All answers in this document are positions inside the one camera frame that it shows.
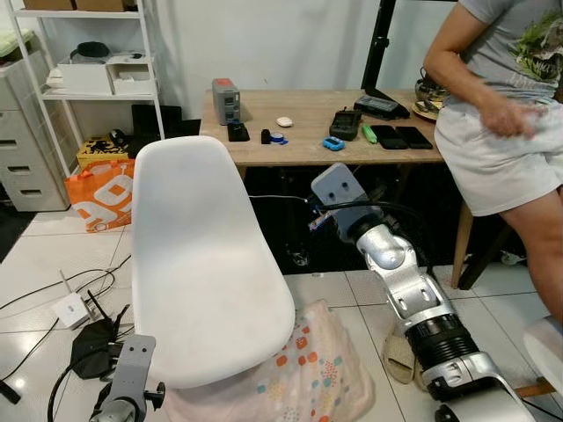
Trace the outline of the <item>bare person hand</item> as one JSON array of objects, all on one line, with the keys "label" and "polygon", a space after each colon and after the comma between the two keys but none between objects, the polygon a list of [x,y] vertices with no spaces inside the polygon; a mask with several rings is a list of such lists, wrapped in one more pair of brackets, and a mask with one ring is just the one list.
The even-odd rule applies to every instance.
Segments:
[{"label": "bare person hand", "polygon": [[542,105],[506,98],[486,98],[475,101],[474,105],[483,126],[502,137],[534,135],[537,121],[547,114],[547,108]]}]

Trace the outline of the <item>white plastic chair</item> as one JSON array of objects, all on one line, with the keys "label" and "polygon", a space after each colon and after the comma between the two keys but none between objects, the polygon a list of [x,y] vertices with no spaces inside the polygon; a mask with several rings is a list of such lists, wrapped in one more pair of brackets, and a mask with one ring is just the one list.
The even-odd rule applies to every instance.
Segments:
[{"label": "white plastic chair", "polygon": [[138,152],[130,232],[134,322],[156,340],[153,381],[224,381],[289,342],[295,301],[216,138],[168,138]]},{"label": "white plastic chair", "polygon": [[532,322],[523,331],[524,348],[534,363],[539,377],[535,383],[515,392],[520,398],[541,397],[563,387],[562,325],[548,315]]}]

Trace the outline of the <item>grey printed t-shirt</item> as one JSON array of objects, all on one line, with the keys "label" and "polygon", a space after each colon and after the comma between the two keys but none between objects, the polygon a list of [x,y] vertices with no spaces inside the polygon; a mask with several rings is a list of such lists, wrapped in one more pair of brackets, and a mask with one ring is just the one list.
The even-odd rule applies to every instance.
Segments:
[{"label": "grey printed t-shirt", "polygon": [[504,97],[550,104],[562,72],[560,0],[459,0],[486,28],[461,59]]}]

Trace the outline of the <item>gold bowl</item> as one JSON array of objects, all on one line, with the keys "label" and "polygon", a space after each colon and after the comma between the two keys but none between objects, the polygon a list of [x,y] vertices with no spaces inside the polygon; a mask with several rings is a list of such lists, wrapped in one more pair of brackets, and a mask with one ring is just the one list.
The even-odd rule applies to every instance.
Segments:
[{"label": "gold bowl", "polygon": [[412,113],[425,120],[436,121],[445,100],[450,95],[445,87],[428,76],[425,68],[420,68],[420,77],[414,85],[417,100],[412,105]]}]

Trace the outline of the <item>bare smooth leg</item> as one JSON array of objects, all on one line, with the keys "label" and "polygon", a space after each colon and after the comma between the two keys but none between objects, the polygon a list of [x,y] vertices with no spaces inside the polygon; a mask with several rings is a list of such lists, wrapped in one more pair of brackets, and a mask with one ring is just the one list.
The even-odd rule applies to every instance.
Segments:
[{"label": "bare smooth leg", "polygon": [[500,216],[523,242],[532,285],[556,322],[563,320],[563,202],[558,189]]}]

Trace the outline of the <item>black monitor stand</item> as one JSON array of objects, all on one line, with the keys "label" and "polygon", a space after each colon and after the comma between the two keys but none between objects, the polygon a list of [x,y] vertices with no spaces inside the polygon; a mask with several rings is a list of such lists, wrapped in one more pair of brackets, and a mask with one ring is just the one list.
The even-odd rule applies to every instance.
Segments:
[{"label": "black monitor stand", "polygon": [[361,83],[363,95],[355,101],[355,109],[380,120],[401,120],[411,116],[404,105],[377,88],[384,53],[390,45],[389,31],[395,4],[397,0],[379,0],[377,22],[369,44],[369,57],[363,70]]}]

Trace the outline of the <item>wooden desk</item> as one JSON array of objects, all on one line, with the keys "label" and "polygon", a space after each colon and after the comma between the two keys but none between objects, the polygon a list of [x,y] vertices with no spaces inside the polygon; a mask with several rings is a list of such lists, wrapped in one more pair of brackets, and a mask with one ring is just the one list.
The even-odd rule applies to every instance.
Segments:
[{"label": "wooden desk", "polygon": [[[250,140],[230,142],[228,129],[218,123],[214,98],[202,96],[201,135],[220,140],[229,150],[241,174],[250,166],[310,166],[330,164],[403,164],[410,169],[415,164],[441,164],[438,149],[399,149],[390,151],[382,146],[359,140],[350,142],[341,152],[321,146],[323,137],[338,110],[351,107],[362,93],[359,90],[243,90],[240,92],[241,112],[247,119]],[[287,145],[267,146],[259,141],[262,129],[276,128],[279,117],[289,117],[295,126],[283,129]]]}]

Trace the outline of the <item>beige slipper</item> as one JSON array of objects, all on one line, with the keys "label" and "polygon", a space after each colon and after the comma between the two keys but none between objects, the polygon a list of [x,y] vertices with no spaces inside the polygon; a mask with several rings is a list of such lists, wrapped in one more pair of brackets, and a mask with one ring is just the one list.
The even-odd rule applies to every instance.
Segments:
[{"label": "beige slipper", "polygon": [[402,333],[386,335],[383,349],[383,366],[386,374],[399,383],[414,383],[421,386],[420,363]]}]

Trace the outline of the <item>small black box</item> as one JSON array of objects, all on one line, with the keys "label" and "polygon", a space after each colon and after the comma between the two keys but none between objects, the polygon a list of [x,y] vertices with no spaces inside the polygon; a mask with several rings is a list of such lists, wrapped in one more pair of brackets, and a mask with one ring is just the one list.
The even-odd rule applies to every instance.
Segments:
[{"label": "small black box", "polygon": [[228,130],[228,141],[232,143],[238,142],[249,142],[250,135],[248,128],[241,121],[231,121],[226,125],[226,130]]}]

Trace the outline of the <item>black boxes stack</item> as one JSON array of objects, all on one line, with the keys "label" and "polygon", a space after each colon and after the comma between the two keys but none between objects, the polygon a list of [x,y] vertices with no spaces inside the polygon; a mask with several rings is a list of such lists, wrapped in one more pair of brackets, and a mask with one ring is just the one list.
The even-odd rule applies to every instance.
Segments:
[{"label": "black boxes stack", "polygon": [[173,105],[161,105],[161,123],[157,121],[157,110],[152,102],[138,102],[130,106],[133,120],[133,134],[128,136],[128,158],[136,158],[136,154],[146,144],[179,136],[182,121],[182,108]]}]

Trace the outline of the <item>orange shopping bag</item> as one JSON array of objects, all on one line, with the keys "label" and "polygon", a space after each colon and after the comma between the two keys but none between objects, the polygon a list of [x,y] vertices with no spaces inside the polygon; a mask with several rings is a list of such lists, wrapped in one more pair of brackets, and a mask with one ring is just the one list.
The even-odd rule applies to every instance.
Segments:
[{"label": "orange shopping bag", "polygon": [[132,222],[135,161],[93,162],[64,181],[72,207],[90,233]]}]

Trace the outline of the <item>brown cardboard box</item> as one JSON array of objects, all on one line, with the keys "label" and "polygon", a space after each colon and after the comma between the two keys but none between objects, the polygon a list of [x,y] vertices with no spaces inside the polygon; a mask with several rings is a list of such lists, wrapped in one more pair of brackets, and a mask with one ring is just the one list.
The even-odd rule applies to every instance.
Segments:
[{"label": "brown cardboard box", "polygon": [[137,11],[136,0],[74,0],[77,11]]},{"label": "brown cardboard box", "polygon": [[26,11],[73,11],[74,0],[21,0]]}]

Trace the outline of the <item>black router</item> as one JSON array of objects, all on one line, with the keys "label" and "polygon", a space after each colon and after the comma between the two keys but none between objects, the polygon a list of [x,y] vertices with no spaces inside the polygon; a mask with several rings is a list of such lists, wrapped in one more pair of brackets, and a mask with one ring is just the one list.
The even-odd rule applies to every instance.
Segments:
[{"label": "black router", "polygon": [[101,320],[89,323],[72,341],[71,363],[72,371],[77,378],[88,379],[108,376],[112,373],[113,357],[121,352],[121,346],[115,345],[121,319],[128,313],[126,305],[116,318],[110,318],[102,313]]}]

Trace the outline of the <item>white router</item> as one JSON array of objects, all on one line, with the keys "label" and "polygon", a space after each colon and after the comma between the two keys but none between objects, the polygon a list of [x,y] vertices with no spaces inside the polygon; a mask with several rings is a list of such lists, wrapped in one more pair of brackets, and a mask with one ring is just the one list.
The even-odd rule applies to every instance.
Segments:
[{"label": "white router", "polygon": [[89,307],[79,294],[82,277],[88,276],[88,274],[89,271],[84,271],[62,281],[67,288],[67,294],[52,305],[61,329],[73,330],[82,323],[90,321]]}]

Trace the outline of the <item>white drawer cabinet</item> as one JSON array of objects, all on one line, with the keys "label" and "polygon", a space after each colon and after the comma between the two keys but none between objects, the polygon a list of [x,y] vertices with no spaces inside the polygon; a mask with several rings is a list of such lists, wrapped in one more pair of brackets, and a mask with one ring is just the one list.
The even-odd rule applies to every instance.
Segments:
[{"label": "white drawer cabinet", "polygon": [[26,62],[44,79],[46,61],[33,47],[28,59],[0,67],[0,186],[19,212],[64,212],[65,176]]}]

